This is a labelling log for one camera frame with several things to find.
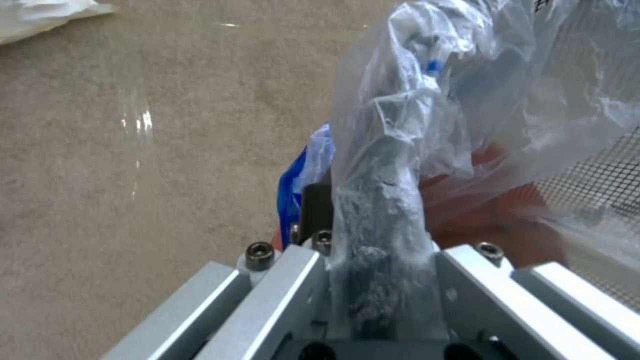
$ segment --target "bolt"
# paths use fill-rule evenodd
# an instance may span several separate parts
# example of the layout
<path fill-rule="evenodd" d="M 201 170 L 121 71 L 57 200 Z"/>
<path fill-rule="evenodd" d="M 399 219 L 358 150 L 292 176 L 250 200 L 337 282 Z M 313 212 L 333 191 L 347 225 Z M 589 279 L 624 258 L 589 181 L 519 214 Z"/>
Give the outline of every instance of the bolt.
<path fill-rule="evenodd" d="M 244 263 L 253 271 L 267 270 L 273 264 L 274 255 L 273 246 L 270 243 L 259 241 L 246 248 Z"/>
<path fill-rule="evenodd" d="M 291 224 L 291 228 L 289 228 L 289 240 L 292 244 L 300 245 L 298 242 L 298 238 L 300 237 L 300 225 Z"/>
<path fill-rule="evenodd" d="M 477 244 L 475 248 L 485 259 L 491 261 L 495 266 L 500 267 L 500 263 L 504 258 L 504 252 L 500 247 L 492 243 L 482 242 Z"/>
<path fill-rule="evenodd" d="M 311 236 L 311 248 L 324 256 L 331 254 L 331 230 L 319 230 Z"/>

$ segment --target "wrapped object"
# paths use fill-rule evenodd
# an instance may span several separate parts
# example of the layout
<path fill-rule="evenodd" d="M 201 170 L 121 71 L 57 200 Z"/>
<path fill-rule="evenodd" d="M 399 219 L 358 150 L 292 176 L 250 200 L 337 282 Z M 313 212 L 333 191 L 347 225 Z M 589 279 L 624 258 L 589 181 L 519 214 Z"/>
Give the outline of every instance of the wrapped object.
<path fill-rule="evenodd" d="M 112 13 L 94 0 L 0 0 L 0 45 L 49 31 L 69 20 Z"/>
<path fill-rule="evenodd" d="M 628 45 L 632 5 L 581 4 L 609 35 L 560 30 L 577 3 L 404 3 L 354 45 L 332 120 L 337 336 L 444 333 L 423 202 L 436 226 L 637 126 L 637 96 L 616 92 L 619 69 L 602 62 L 605 37 L 623 33 L 609 45 Z M 591 56 L 558 72 L 574 41 Z"/>

